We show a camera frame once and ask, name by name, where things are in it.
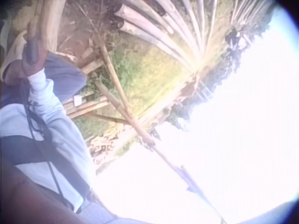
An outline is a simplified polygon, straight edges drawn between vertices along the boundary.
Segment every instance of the blue trousers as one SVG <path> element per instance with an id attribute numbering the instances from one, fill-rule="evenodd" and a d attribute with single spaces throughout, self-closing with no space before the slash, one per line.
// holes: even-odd
<path id="1" fill-rule="evenodd" d="M 61 103 L 71 98 L 86 84 L 86 75 L 81 69 L 53 53 L 48 54 L 45 74 L 48 79 L 53 80 L 53 92 Z M 22 103 L 20 85 L 7 86 L 1 82 L 1 107 L 13 103 Z"/>

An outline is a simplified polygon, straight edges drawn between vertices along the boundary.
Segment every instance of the sleeve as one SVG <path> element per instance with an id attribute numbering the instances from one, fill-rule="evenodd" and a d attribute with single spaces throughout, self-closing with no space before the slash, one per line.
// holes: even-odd
<path id="1" fill-rule="evenodd" d="M 46 79 L 44 69 L 29 76 L 29 101 L 34 112 L 44 120 L 52 134 L 52 143 L 82 176 L 89 186 L 95 178 L 93 160 L 81 132 L 66 116 L 59 99 L 53 93 L 53 80 Z"/>

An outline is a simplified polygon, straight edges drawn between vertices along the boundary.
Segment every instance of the white tag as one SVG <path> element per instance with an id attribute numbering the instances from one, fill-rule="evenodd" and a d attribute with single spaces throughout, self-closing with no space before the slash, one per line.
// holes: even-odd
<path id="1" fill-rule="evenodd" d="M 74 96 L 74 106 L 80 106 L 82 104 L 82 96 Z"/>

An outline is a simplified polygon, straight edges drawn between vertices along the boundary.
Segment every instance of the white long-sleeve shirt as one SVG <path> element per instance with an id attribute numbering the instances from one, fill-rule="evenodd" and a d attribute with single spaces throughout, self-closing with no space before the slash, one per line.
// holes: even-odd
<path id="1" fill-rule="evenodd" d="M 69 119 L 59 99 L 53 93 L 53 80 L 46 79 L 44 69 L 28 77 L 31 84 L 29 102 L 35 103 L 35 113 L 44 120 L 52 134 L 52 143 L 91 187 L 95 178 L 93 161 L 85 141 Z M 43 140 L 39 132 L 33 131 L 36 140 Z M 24 106 L 10 104 L 0 109 L 0 137 L 25 136 L 32 138 Z M 27 163 L 16 166 L 33 182 L 59 193 L 46 162 Z M 71 186 L 66 178 L 52 165 L 59 186 L 66 200 L 77 211 L 83 202 L 81 195 Z"/>

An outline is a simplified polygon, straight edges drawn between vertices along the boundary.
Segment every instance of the bright sky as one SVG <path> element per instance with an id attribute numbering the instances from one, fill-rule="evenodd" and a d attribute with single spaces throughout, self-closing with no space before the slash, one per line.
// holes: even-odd
<path id="1" fill-rule="evenodd" d="M 229 223 L 262 214 L 299 193 L 298 34 L 284 12 L 243 54 L 241 68 L 196 107 L 191 131 L 164 123 L 161 151 L 184 164 Z M 216 223 L 217 215 L 159 157 L 133 145 L 97 179 L 120 217 L 151 223 Z"/>
<path id="2" fill-rule="evenodd" d="M 230 223 L 299 193 L 299 36 L 293 31 L 287 14 L 277 12 L 263 39 L 243 54 L 237 74 L 194 109 L 192 130 L 162 137 Z M 160 127 L 161 134 L 170 128 Z"/>

